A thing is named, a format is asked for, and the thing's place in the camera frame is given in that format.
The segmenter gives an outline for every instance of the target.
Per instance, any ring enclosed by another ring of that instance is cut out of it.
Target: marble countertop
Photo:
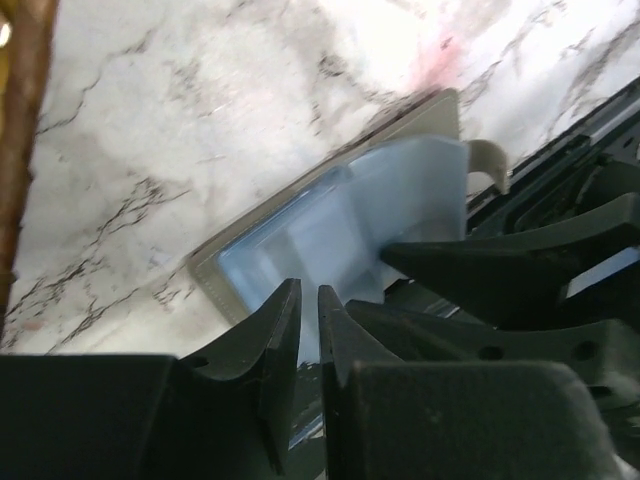
[[[640,75],[638,1],[585,5],[62,0],[2,351],[208,343],[185,255],[425,90],[521,161]]]

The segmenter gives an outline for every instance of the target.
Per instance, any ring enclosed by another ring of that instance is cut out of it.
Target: pink stain
[[[420,92],[453,86],[461,53],[462,47],[452,33],[440,32],[421,38],[409,70],[411,90]]]

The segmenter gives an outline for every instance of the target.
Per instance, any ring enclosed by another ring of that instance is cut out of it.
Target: gray marble veining
[[[189,353],[184,256],[378,116],[456,87],[517,162],[638,75],[636,0],[62,0],[2,350]]]

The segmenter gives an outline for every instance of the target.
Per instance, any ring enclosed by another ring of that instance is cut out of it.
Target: hole in plastic
[[[598,353],[598,344],[596,342],[592,342],[587,340],[586,342],[582,342],[578,344],[571,353],[571,356],[579,361],[585,362],[587,360],[591,360]]]

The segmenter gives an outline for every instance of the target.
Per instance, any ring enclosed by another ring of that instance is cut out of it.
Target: translucent blue plastic piece
[[[334,167],[224,248],[218,263],[249,311],[286,278],[302,280],[299,361],[318,359],[317,291],[381,303],[401,278],[378,258],[394,241],[462,240],[468,147],[424,135]]]

